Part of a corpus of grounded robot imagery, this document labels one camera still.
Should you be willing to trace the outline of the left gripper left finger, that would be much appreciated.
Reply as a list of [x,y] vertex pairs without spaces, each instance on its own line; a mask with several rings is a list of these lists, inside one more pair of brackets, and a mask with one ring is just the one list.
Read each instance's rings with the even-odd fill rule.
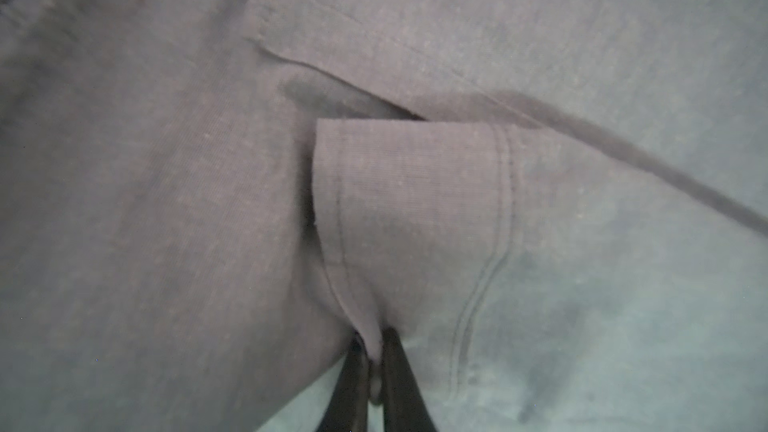
[[366,432],[370,394],[370,361],[359,335],[349,345],[317,432]]

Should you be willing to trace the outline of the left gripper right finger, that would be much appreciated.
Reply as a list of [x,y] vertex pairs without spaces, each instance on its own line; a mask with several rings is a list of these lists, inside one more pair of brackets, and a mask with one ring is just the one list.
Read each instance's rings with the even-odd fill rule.
[[381,402],[386,432],[436,432],[398,332],[382,333]]

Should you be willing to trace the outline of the grey long sleeve shirt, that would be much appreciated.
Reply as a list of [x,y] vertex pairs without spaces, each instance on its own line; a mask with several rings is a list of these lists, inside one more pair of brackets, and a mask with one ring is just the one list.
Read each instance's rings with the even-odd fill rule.
[[1,0],[1,427],[767,427],[767,0]]

